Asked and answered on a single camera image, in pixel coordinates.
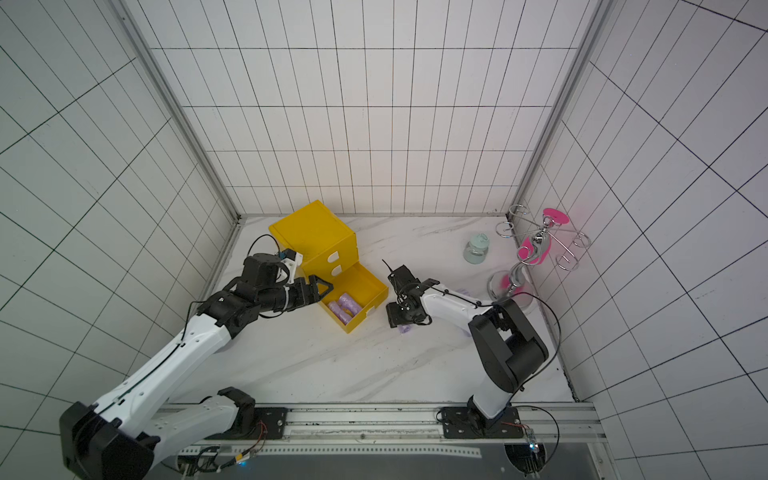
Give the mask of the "yellow plastic drawer cabinet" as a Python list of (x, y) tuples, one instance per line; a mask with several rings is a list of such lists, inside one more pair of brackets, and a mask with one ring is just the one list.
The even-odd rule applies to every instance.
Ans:
[[(366, 320), (388, 296), (388, 287), (360, 262), (355, 232), (319, 201), (295, 211), (269, 226), (279, 245), (303, 256), (304, 277), (315, 275), (329, 282), (333, 291), (321, 306), (340, 328), (352, 332)], [(350, 318), (342, 320), (331, 305), (340, 298), (350, 298), (359, 307)]]

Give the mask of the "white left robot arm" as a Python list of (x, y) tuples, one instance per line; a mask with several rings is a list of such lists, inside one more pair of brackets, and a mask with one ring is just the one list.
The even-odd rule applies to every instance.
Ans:
[(90, 405), (73, 403), (60, 417), (64, 466), (80, 479), (142, 479), (163, 459), (211, 436), (265, 436), (254, 399), (227, 387), (160, 417), (158, 410), (209, 357), (260, 318), (321, 302), (331, 283), (296, 274), (301, 259), (285, 250), (245, 258), (242, 273), (208, 299), (182, 331), (140, 369)]

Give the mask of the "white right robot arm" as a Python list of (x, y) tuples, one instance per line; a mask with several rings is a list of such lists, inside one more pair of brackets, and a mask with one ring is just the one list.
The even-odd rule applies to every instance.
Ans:
[(435, 279), (390, 276), (395, 300), (386, 306), (392, 328), (446, 320), (473, 340), (485, 378), (468, 402), (473, 414), (495, 420), (544, 366), (549, 350), (515, 300), (493, 303), (464, 297)]

